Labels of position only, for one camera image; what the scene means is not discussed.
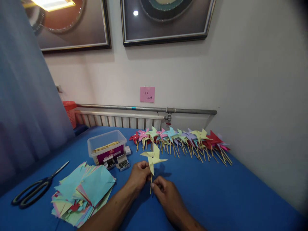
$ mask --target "colored paper square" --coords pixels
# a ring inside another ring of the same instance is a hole
[[[140,87],[140,102],[154,103],[155,88],[154,87]]]

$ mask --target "white radiator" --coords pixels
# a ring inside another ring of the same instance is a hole
[[[161,130],[163,115],[144,115],[133,113],[117,112],[97,112],[75,110],[76,121],[78,124],[85,124],[88,127],[107,126],[123,127],[134,129],[146,129],[153,126],[158,131]]]

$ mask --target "red basket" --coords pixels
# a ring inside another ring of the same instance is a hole
[[[75,108],[77,107],[74,101],[63,101],[67,116],[70,119],[70,122],[73,126],[73,129],[76,127],[76,118],[75,118]]]

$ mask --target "plastic basket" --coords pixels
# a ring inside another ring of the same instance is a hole
[[[74,129],[76,127],[76,117],[74,109],[77,107],[77,105],[74,101],[63,101],[63,105]]]
[[[104,150],[94,152],[95,149],[108,145],[112,142],[119,142],[116,145],[110,146]],[[127,139],[119,130],[114,130],[102,135],[98,135],[88,139],[89,156],[93,158],[96,165],[101,165],[104,159],[108,157],[116,157],[124,154],[125,144]]]

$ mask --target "scissors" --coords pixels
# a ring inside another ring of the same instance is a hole
[[[35,202],[37,202],[50,188],[52,183],[52,178],[55,177],[66,165],[68,165],[69,161],[66,162],[61,168],[59,168],[54,174],[52,174],[50,177],[46,177],[44,179],[41,179],[34,184],[30,185],[28,188],[26,188],[24,191],[22,191],[20,194],[18,194],[11,202],[12,205],[16,206],[19,205],[20,209],[26,209],[29,206],[33,205]],[[32,199],[30,202],[28,202],[32,197],[34,197],[39,191],[41,191],[42,188],[46,188],[34,199]],[[22,197],[23,194],[25,194],[29,189],[34,187],[30,192],[28,192],[25,196]]]

